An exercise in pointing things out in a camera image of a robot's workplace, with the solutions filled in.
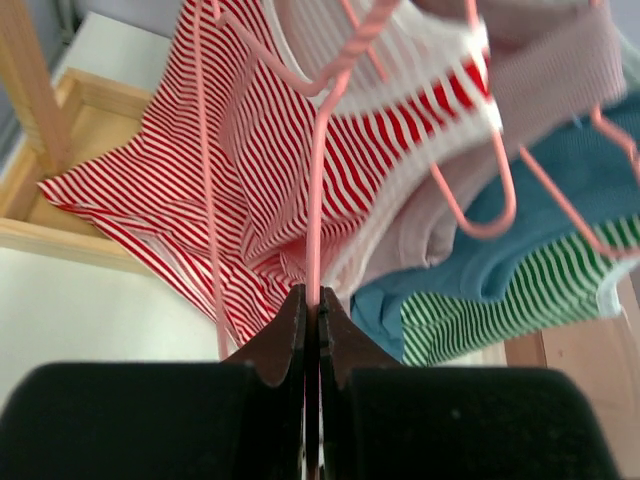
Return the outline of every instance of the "red and white striped fabric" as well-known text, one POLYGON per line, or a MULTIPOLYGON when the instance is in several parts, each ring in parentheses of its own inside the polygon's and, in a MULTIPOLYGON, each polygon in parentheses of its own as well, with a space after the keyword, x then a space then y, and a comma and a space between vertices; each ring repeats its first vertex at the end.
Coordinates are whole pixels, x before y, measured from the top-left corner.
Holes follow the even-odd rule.
MULTIPOLYGON (((233 11, 295 68, 269 4, 265 10, 257 0, 221 3, 223 11, 233 11)), ((194 4, 185 1, 166 72, 141 131, 127 145, 40 187, 52 204, 121 243, 215 320, 198 134, 194 4)), ((214 26, 208 1, 203 13, 222 271, 218 287, 242 344, 273 318, 289 288, 304 281, 311 129, 326 92, 314 99, 300 96, 230 27, 214 26)), ((393 73, 389 84, 365 88, 356 81, 329 122, 322 225, 326 285, 348 283, 344 272, 366 261, 431 162, 485 140, 500 126, 486 82, 484 29, 471 33, 465 26, 427 20, 419 24, 428 33, 421 33, 420 41, 430 42, 429 51, 421 52, 421 68, 403 70, 396 57, 387 57, 396 62, 387 63, 393 73)), ((398 32, 406 25, 391 23, 394 45, 402 44, 398 32)), ((319 27, 313 35, 320 34, 319 27)))

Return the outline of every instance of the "green and white striped fabric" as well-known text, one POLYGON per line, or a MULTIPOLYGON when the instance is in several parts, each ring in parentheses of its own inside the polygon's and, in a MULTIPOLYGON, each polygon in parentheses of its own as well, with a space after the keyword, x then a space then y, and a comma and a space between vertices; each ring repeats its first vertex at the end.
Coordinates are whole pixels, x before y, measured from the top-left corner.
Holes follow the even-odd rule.
MULTIPOLYGON (((596 232, 610 245, 638 245, 640 216, 600 224, 596 232)), ((402 305, 403 361, 435 365, 543 328, 597 318, 598 286, 614 266, 575 233, 525 257, 502 301, 416 293, 402 305)))

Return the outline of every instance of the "wooden post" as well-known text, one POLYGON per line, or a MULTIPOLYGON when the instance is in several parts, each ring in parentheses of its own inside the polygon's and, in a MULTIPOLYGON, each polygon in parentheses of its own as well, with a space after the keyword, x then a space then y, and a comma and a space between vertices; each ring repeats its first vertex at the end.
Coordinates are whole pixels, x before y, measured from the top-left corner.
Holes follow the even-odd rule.
POLYGON ((22 0, 0 0, 0 77, 44 173, 65 171, 71 158, 71 125, 55 101, 22 0))

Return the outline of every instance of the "wooden tray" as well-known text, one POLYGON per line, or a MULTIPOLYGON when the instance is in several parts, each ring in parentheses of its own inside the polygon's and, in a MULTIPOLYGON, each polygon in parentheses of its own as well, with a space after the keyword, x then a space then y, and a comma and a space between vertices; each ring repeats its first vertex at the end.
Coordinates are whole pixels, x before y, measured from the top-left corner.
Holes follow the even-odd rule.
MULTIPOLYGON (((71 168, 125 144, 138 131, 151 94, 69 69, 55 98, 71 127, 71 168)), ((25 142, 0 185, 0 247, 147 272, 120 245, 45 200, 36 185, 46 178, 42 155, 25 142)))

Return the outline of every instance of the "blue fabric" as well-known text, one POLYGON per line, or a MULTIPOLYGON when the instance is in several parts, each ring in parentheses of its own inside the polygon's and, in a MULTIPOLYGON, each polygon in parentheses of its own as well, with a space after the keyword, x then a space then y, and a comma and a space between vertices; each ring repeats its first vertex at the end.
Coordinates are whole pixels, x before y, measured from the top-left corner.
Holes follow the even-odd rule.
MULTIPOLYGON (((640 92, 605 111, 640 138, 640 92)), ((589 118, 569 123, 530 148, 533 156, 589 224, 640 212, 640 189, 624 152, 596 132, 589 118)), ((451 256, 438 266, 394 272, 360 288, 351 316, 378 345, 396 359, 404 350, 400 309, 415 292, 433 292, 474 301, 504 298, 516 266, 531 251, 575 231, 573 224, 527 166, 512 163, 517 195, 513 226, 502 236, 478 240, 458 229, 451 256)), ((487 223, 504 206, 496 177, 467 209, 472 221, 487 223)))

